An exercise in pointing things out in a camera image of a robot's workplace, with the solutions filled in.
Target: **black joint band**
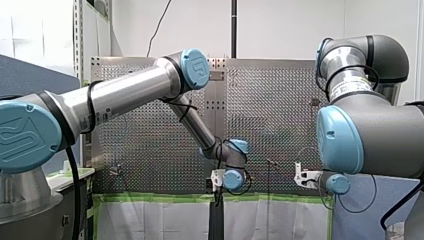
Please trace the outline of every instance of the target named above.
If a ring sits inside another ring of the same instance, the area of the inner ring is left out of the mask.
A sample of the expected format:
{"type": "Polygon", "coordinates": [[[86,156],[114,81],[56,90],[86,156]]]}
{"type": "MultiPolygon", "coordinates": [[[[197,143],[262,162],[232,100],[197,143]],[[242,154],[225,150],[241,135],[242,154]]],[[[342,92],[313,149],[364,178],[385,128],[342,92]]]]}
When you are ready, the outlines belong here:
{"type": "Polygon", "coordinates": [[[50,95],[48,95],[46,92],[37,93],[37,95],[44,102],[44,104],[46,104],[47,108],[52,113],[52,115],[56,118],[57,122],[60,125],[60,128],[62,129],[62,134],[63,134],[63,137],[65,138],[66,146],[63,146],[64,143],[61,143],[60,149],[64,149],[66,147],[74,145],[75,144],[74,134],[71,130],[71,127],[69,126],[68,121],[66,121],[66,118],[63,115],[62,111],[59,109],[59,107],[56,105],[56,103],[53,101],[50,95]]]}
{"type": "Polygon", "coordinates": [[[171,62],[171,63],[172,63],[172,65],[174,66],[175,70],[177,70],[178,77],[180,78],[180,93],[178,93],[178,96],[175,96],[174,98],[169,98],[169,99],[164,99],[164,100],[163,100],[164,102],[170,102],[170,101],[172,101],[172,100],[174,100],[174,99],[178,98],[180,95],[182,95],[182,94],[184,93],[185,78],[184,78],[184,75],[183,75],[183,71],[182,71],[182,70],[181,70],[181,68],[180,68],[180,65],[178,65],[178,64],[174,61],[174,59],[172,59],[172,58],[170,58],[170,57],[168,57],[168,56],[165,56],[165,57],[163,57],[163,58],[165,58],[166,60],[168,60],[169,62],[171,62]]]}
{"type": "Polygon", "coordinates": [[[374,38],[373,36],[367,36],[368,53],[367,53],[367,66],[372,67],[374,64],[374,38]]]}

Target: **silver arm segment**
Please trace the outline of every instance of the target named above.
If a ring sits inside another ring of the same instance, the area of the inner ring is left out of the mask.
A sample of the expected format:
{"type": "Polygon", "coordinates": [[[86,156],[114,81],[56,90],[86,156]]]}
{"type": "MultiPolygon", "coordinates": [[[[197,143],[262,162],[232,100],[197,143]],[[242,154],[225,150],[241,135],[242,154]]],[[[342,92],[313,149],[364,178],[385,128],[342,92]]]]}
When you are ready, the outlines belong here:
{"type": "MultiPolygon", "coordinates": [[[[91,90],[95,123],[107,122],[156,99],[176,97],[182,87],[176,67],[164,58],[157,59],[153,66],[142,71],[98,83],[91,90]]],[[[90,127],[95,127],[90,122],[88,89],[84,87],[62,95],[46,92],[64,115],[74,139],[90,127]]],[[[18,100],[49,109],[45,100],[37,94],[18,100]]]]}
{"type": "Polygon", "coordinates": [[[236,143],[218,143],[212,132],[206,127],[196,110],[188,107],[190,101],[184,95],[169,103],[174,113],[182,118],[181,122],[196,139],[202,149],[202,154],[208,159],[216,159],[226,163],[227,171],[225,173],[224,185],[231,189],[239,189],[246,178],[245,164],[247,152],[240,152],[236,143]]]}

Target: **robotic arm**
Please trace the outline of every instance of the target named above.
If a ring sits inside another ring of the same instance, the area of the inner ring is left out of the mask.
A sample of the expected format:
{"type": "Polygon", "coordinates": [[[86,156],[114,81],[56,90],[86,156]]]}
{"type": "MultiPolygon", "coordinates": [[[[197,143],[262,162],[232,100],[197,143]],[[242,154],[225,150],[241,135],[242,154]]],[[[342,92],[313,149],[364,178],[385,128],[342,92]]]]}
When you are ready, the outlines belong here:
{"type": "Polygon", "coordinates": [[[220,156],[226,162],[224,186],[239,189],[245,181],[247,143],[218,144],[184,96],[203,88],[208,80],[206,58],[190,49],[159,58],[145,70],[62,95],[44,91],[0,101],[0,227],[2,219],[16,220],[16,215],[57,203],[57,194],[50,193],[41,170],[56,152],[75,144],[80,134],[91,132],[96,125],[156,99],[169,103],[177,116],[184,116],[182,123],[204,156],[220,156]]]}
{"type": "MultiPolygon", "coordinates": [[[[423,103],[394,106],[399,85],[408,77],[407,55],[386,36],[326,39],[316,67],[317,77],[327,80],[321,88],[330,102],[317,117],[318,148],[326,171],[302,171],[299,165],[295,180],[342,195],[350,186],[343,173],[420,179],[383,216],[380,224],[386,229],[385,220],[424,186],[423,103]]],[[[421,239],[423,202],[421,194],[406,221],[405,237],[421,239]]]]}

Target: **green tape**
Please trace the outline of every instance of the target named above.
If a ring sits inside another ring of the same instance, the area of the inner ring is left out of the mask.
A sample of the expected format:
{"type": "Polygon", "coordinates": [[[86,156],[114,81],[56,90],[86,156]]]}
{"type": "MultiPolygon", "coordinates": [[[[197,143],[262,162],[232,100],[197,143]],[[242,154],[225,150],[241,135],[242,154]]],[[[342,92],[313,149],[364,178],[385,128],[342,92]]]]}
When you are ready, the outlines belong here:
{"type": "Polygon", "coordinates": [[[97,240],[97,231],[99,227],[99,212],[100,212],[100,201],[96,201],[96,198],[93,197],[93,211],[94,211],[94,219],[93,219],[93,239],[97,240]]]}
{"type": "MultiPolygon", "coordinates": [[[[330,208],[334,209],[335,198],[327,197],[329,200],[325,200],[330,208]]],[[[328,219],[327,219],[327,240],[333,238],[333,211],[328,210],[328,219]]]]}

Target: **black cable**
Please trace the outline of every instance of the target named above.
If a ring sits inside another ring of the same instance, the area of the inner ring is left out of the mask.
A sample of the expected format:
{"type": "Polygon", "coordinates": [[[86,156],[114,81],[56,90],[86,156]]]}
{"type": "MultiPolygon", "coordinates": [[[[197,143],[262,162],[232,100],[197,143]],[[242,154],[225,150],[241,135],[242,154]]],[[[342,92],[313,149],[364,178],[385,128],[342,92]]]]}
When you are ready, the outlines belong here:
{"type": "Polygon", "coordinates": [[[324,207],[327,208],[328,210],[333,211],[334,208],[327,206],[327,204],[324,201],[324,198],[322,197],[322,193],[321,193],[321,177],[322,177],[322,175],[320,175],[318,177],[318,194],[319,194],[319,197],[321,198],[322,205],[324,205],[324,207]]]}
{"type": "MultiPolygon", "coordinates": [[[[220,137],[215,137],[215,143],[216,143],[216,140],[219,140],[219,145],[217,146],[217,150],[215,151],[215,158],[218,160],[217,169],[219,169],[221,168],[221,162],[222,162],[222,139],[220,137]]],[[[221,202],[222,192],[223,192],[222,190],[223,190],[223,187],[221,185],[218,193],[214,192],[215,207],[218,207],[219,203],[221,202]]]]}
{"type": "Polygon", "coordinates": [[[153,36],[150,38],[149,49],[147,50],[147,57],[149,57],[149,55],[150,55],[150,50],[152,49],[153,39],[156,37],[156,34],[159,31],[160,24],[162,23],[162,20],[165,17],[166,12],[168,11],[168,7],[171,4],[171,1],[172,0],[169,0],[168,3],[166,4],[165,10],[163,11],[162,16],[159,19],[159,22],[158,22],[158,25],[156,27],[155,33],[153,33],[153,36]]]}
{"type": "Polygon", "coordinates": [[[386,231],[386,220],[393,215],[399,208],[405,205],[415,194],[417,194],[424,187],[424,181],[421,180],[408,194],[406,194],[399,202],[397,202],[389,211],[387,211],[380,219],[380,225],[386,231]]]}
{"type": "Polygon", "coordinates": [[[72,181],[74,184],[74,229],[72,234],[73,240],[79,239],[80,221],[81,221],[81,189],[78,174],[78,166],[75,160],[74,153],[71,147],[66,148],[66,154],[68,155],[69,165],[72,171],[72,181]]]}
{"type": "Polygon", "coordinates": [[[332,38],[324,38],[324,40],[322,40],[321,45],[317,51],[317,56],[315,59],[315,84],[318,86],[319,89],[321,89],[321,91],[325,92],[325,89],[322,87],[322,85],[319,83],[319,77],[321,76],[321,54],[322,54],[322,50],[324,49],[325,45],[329,42],[332,41],[332,38]]]}
{"type": "Polygon", "coordinates": [[[221,162],[222,162],[222,139],[220,137],[215,137],[215,139],[219,140],[217,150],[215,151],[215,159],[218,159],[217,169],[219,169],[221,168],[221,162]]]}
{"type": "Polygon", "coordinates": [[[349,69],[349,68],[363,68],[365,70],[370,71],[370,73],[372,73],[375,77],[375,83],[374,83],[374,86],[372,87],[373,90],[375,90],[377,88],[378,84],[380,83],[380,75],[378,75],[377,71],[370,66],[362,65],[362,64],[356,64],[356,65],[341,67],[337,71],[335,71],[333,74],[331,74],[331,76],[328,78],[327,83],[325,84],[325,91],[324,92],[325,92],[325,96],[327,97],[328,101],[330,101],[329,87],[330,87],[331,81],[333,81],[334,77],[336,77],[337,74],[339,74],[339,73],[341,73],[341,72],[343,72],[343,71],[345,71],[346,69],[349,69]]]}
{"type": "Polygon", "coordinates": [[[90,122],[90,127],[86,132],[83,132],[82,134],[87,134],[87,133],[91,133],[94,128],[96,128],[96,111],[94,110],[94,105],[93,105],[93,99],[91,98],[91,93],[93,91],[94,86],[96,86],[98,83],[101,83],[102,81],[95,81],[92,82],[87,89],[87,107],[88,107],[88,111],[90,113],[90,116],[88,117],[89,122],[90,122]]]}
{"type": "Polygon", "coordinates": [[[371,175],[371,178],[372,178],[372,181],[374,183],[374,195],[372,197],[371,202],[365,208],[363,208],[361,210],[357,210],[357,211],[350,210],[350,209],[345,207],[342,199],[340,198],[340,195],[337,195],[337,198],[339,199],[340,205],[344,208],[344,210],[346,210],[347,212],[350,212],[350,213],[363,213],[363,212],[367,211],[374,204],[375,199],[377,198],[377,182],[375,181],[374,175],[371,175]]]}
{"type": "Polygon", "coordinates": [[[170,104],[170,105],[174,105],[174,106],[187,107],[184,114],[178,120],[179,122],[181,122],[187,116],[188,111],[190,111],[190,109],[194,109],[195,111],[197,111],[197,109],[198,109],[196,106],[191,105],[191,103],[192,103],[191,99],[189,100],[188,104],[175,103],[175,102],[167,101],[167,100],[161,100],[161,101],[164,102],[164,103],[170,104]]]}

